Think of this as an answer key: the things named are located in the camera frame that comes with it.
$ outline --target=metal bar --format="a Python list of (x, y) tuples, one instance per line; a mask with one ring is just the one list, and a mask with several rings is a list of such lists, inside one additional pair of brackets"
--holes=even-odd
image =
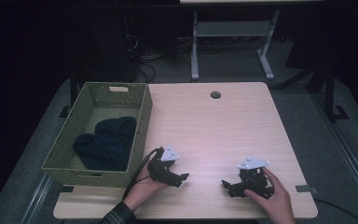
[(339, 146), (341, 148), (343, 157), (344, 157), (346, 163), (348, 164), (348, 166), (351, 170), (351, 173), (354, 176), (354, 179), (356, 180), (356, 182), (358, 184), (358, 160), (356, 160), (356, 157), (353, 155), (351, 146), (346, 142), (344, 136), (342, 135), (342, 133), (341, 133), (340, 129), (338, 128), (338, 126), (336, 125), (336, 123), (333, 122), (324, 113), (324, 103), (322, 102), (320, 97), (318, 97), (315, 94), (311, 94), (310, 96), (311, 96), (313, 103), (315, 103), (317, 105), (317, 108), (318, 108), (319, 112), (321, 113), (325, 124), (329, 128), (332, 135), (334, 135), (334, 137), (336, 138), (337, 143), (339, 144)]
[(48, 190), (51, 187), (53, 179), (48, 174), (43, 174), (42, 179), (39, 182), (39, 185), (34, 190), (33, 198), (28, 205), (27, 210), (25, 211), (24, 216), (22, 217), (21, 224), (31, 224), (34, 223), (37, 216), (39, 215), (40, 209), (43, 205), (43, 202), (46, 199)]

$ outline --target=white bracket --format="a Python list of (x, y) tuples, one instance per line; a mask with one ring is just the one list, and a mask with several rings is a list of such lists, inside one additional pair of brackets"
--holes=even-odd
[(167, 145), (165, 148), (164, 153), (161, 156), (162, 161), (177, 161), (179, 160), (179, 154), (175, 152), (171, 145)]
[(238, 169), (252, 170), (252, 169), (265, 167), (268, 165), (269, 165), (269, 161), (264, 161), (255, 157), (247, 156), (246, 160), (243, 163), (238, 164), (237, 167)]

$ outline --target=human hand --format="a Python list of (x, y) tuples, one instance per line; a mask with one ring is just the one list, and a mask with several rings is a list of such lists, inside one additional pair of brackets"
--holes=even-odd
[(246, 189), (245, 194), (258, 203), (264, 210), (266, 210), (269, 219), (274, 224), (293, 224), (295, 218), (293, 216), (292, 205), (290, 202), (290, 194), (284, 188), (278, 177), (273, 174), (269, 169), (263, 167), (263, 171), (270, 179), (272, 186), (274, 187), (274, 194), (265, 199), (255, 192)]
[(132, 212), (144, 202), (146, 202), (153, 194), (160, 189), (165, 189), (168, 185), (154, 181), (150, 177), (150, 173), (147, 170), (148, 161), (141, 173), (136, 178), (136, 184), (131, 188), (127, 197), (123, 200)]

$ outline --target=wooden table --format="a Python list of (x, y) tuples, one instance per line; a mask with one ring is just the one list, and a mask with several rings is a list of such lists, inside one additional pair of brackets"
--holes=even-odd
[[(191, 83), (149, 85), (153, 110), (145, 154), (171, 144), (180, 154), (172, 171), (190, 173), (180, 188), (163, 189), (138, 208), (138, 218), (262, 218), (249, 198), (230, 198), (222, 179), (239, 183), (237, 164), (247, 155), (268, 160), (292, 197), (295, 217), (312, 218), (317, 208), (280, 116), (264, 83)], [(220, 99), (211, 92), (221, 93)], [(101, 218), (124, 189), (75, 186), (62, 192), (57, 218)]]

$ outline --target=dark background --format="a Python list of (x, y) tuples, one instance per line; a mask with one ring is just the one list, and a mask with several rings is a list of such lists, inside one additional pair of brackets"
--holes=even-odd
[[(78, 3), (66, 2), (67, 6)], [(0, 190), (51, 98), (69, 76), (76, 74), (80, 83), (131, 81), (139, 55), (126, 51), (123, 34), (138, 35), (143, 45), (172, 57), (175, 38), (191, 36), (191, 11), (154, 11), (149, 16), (138, 11), (131, 21), (134, 26), (128, 27), (121, 19), (126, 13), (79, 13), (61, 7), (54, 1), (0, 1)], [(212, 18), (216, 11), (203, 12), (203, 19)], [(263, 13), (246, 15), (254, 18)], [(228, 14), (240, 19), (244, 15)], [(333, 55), (336, 77), (350, 87), (358, 104), (358, 1), (311, 10), (284, 9), (274, 38), (296, 41), (287, 63), (292, 67), (306, 69)]]

